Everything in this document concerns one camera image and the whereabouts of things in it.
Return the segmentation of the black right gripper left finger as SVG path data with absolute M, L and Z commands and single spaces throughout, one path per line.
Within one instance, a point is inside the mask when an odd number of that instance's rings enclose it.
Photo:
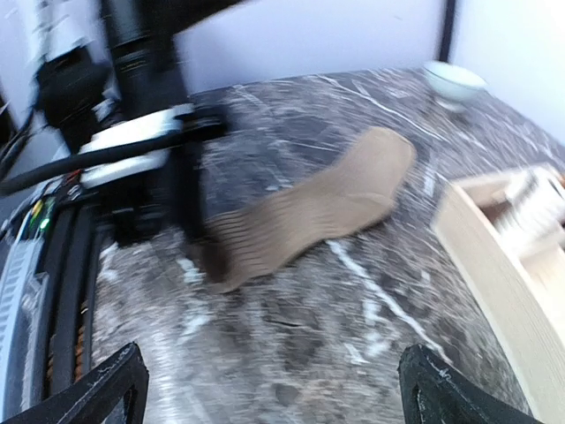
M 141 423 L 147 405 L 148 369 L 132 342 L 53 397 L 7 420 L 8 423 L 101 423 L 124 401 L 123 422 Z

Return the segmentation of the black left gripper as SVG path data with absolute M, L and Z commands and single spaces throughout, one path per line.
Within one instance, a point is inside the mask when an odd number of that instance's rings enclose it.
M 78 150 L 101 129 L 94 106 L 110 77 L 117 81 L 120 110 L 134 119 L 186 103 L 189 93 L 177 63 L 173 38 L 219 11 L 227 1 L 101 1 L 100 17 L 111 59 L 96 62 L 79 45 L 53 58 L 43 39 L 34 107 Z M 163 166 L 109 184 L 109 212 L 120 246 L 146 241 L 167 225 L 185 240 L 207 240 L 200 187 L 203 145 L 167 151 Z

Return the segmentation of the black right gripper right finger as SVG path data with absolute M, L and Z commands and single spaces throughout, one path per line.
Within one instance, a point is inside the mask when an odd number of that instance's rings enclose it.
M 489 395 L 421 344 L 403 351 L 398 374 L 407 423 L 538 422 Z

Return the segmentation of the wooden compartment tray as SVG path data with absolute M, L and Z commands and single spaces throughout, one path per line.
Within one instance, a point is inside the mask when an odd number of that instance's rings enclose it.
M 506 242 L 493 222 L 504 191 L 524 170 L 448 181 L 433 230 L 496 335 L 529 403 L 545 423 L 564 421 L 564 219 L 525 244 Z

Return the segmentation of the beige ribbed sock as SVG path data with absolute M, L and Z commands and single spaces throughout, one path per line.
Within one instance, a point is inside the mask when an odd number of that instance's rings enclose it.
M 372 127 L 325 170 L 254 204 L 209 220 L 227 256 L 215 281 L 227 293 L 267 276 L 325 239 L 338 239 L 386 219 L 416 160 L 399 133 Z

